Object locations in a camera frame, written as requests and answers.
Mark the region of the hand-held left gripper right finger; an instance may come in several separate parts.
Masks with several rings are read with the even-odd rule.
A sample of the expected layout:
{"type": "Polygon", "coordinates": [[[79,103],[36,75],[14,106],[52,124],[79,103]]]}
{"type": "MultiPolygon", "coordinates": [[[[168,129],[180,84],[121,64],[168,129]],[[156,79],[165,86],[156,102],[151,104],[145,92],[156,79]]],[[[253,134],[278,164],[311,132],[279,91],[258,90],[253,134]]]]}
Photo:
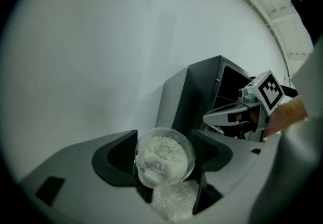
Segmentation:
{"type": "Polygon", "coordinates": [[[193,130],[201,162],[200,191],[192,217],[180,224],[250,224],[252,208],[272,169],[279,135],[265,142],[193,130]]]}

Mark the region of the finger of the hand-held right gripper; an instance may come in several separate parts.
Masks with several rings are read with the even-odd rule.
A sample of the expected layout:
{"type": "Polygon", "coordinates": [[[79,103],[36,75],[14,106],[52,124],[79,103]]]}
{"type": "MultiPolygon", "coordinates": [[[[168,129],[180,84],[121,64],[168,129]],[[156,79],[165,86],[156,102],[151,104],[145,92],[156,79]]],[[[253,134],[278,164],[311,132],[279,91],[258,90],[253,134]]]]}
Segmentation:
{"type": "Polygon", "coordinates": [[[237,115],[242,115],[249,109],[242,103],[230,103],[215,108],[203,115],[203,122],[210,126],[235,126],[240,124],[237,115]]]}

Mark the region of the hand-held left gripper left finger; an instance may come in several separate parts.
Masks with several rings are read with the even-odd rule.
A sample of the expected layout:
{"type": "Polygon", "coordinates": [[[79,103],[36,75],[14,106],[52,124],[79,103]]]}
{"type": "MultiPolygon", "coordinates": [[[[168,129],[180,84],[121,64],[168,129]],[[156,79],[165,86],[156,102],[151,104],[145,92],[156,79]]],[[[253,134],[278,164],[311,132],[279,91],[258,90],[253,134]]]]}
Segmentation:
{"type": "Polygon", "coordinates": [[[137,135],[131,130],[65,147],[19,185],[56,224],[165,224],[148,204],[152,191],[136,177],[137,135]]]}

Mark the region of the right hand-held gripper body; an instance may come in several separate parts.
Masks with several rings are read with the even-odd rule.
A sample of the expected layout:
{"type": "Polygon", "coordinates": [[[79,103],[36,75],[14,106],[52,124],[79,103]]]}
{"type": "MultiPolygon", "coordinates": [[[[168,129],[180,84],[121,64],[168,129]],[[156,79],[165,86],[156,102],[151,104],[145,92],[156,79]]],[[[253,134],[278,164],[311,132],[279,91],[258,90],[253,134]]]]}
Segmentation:
{"type": "Polygon", "coordinates": [[[272,112],[284,97],[284,92],[272,71],[268,70],[255,77],[247,86],[239,90],[238,101],[257,111],[257,123],[251,122],[251,131],[246,140],[262,140],[272,112]]]}

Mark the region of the person's right forearm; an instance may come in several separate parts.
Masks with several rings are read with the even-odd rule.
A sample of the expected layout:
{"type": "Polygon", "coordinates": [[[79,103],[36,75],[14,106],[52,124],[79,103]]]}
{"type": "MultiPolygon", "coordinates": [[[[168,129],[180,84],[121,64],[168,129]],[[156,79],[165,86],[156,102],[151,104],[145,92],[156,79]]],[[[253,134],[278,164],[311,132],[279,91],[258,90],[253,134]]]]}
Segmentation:
{"type": "Polygon", "coordinates": [[[279,131],[289,128],[294,123],[307,117],[304,104],[299,95],[278,106],[270,116],[264,136],[269,137],[279,131]]]}

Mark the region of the person's right hand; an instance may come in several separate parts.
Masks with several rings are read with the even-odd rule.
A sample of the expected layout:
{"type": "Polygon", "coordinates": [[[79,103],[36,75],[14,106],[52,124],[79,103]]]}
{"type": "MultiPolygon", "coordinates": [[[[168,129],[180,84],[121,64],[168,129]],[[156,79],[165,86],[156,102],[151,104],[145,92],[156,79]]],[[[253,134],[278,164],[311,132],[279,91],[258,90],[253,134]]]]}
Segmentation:
{"type": "Polygon", "coordinates": [[[250,110],[250,120],[249,120],[252,124],[252,131],[256,131],[257,126],[258,126],[258,122],[259,122],[259,110],[258,109],[251,109],[250,110]]]}

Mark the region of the black glass-door cabinet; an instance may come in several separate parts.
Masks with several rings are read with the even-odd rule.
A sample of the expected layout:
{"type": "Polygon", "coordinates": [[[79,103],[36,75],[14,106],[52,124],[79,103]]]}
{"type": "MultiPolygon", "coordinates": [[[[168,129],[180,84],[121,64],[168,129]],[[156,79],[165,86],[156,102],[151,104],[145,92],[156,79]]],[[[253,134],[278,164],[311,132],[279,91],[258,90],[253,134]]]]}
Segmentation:
{"type": "Polygon", "coordinates": [[[252,81],[242,68],[223,56],[189,65],[163,86],[156,126],[187,136],[192,129],[211,129],[203,115],[238,98],[238,90],[252,81]]]}

